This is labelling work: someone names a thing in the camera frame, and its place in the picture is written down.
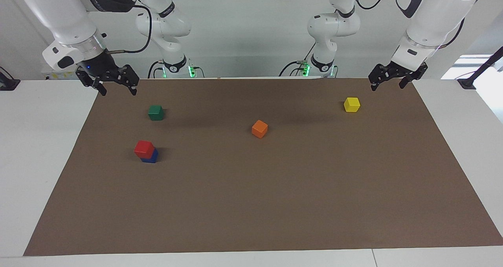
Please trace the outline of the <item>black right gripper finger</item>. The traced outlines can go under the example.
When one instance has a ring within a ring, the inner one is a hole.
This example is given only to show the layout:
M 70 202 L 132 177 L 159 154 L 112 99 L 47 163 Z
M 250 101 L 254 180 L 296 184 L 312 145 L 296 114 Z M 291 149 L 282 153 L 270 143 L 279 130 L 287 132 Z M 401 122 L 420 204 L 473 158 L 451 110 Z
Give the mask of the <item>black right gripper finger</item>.
M 92 79 L 84 70 L 77 70 L 75 73 L 84 87 L 92 87 L 102 96 L 106 95 L 107 90 L 98 79 Z
M 137 94 L 137 86 L 140 82 L 135 70 L 132 66 L 126 64 L 123 67 L 118 68 L 118 84 L 125 86 L 131 92 L 131 95 L 135 96 Z

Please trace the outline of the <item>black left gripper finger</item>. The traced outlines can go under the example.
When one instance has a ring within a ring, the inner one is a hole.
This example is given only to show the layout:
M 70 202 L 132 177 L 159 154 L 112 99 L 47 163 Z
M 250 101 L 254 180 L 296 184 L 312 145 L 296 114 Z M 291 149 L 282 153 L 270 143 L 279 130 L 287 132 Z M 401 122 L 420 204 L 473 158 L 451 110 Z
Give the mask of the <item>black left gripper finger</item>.
M 421 79 L 427 69 L 428 69 L 428 65 L 426 64 L 426 62 L 423 62 L 419 66 L 419 68 L 415 71 L 405 69 L 404 70 L 404 77 L 399 82 L 399 87 L 405 88 L 409 83 L 413 82 L 414 80 Z
M 386 66 L 380 63 L 377 64 L 368 75 L 368 79 L 371 84 L 371 90 L 376 91 L 381 83 L 389 80 Z

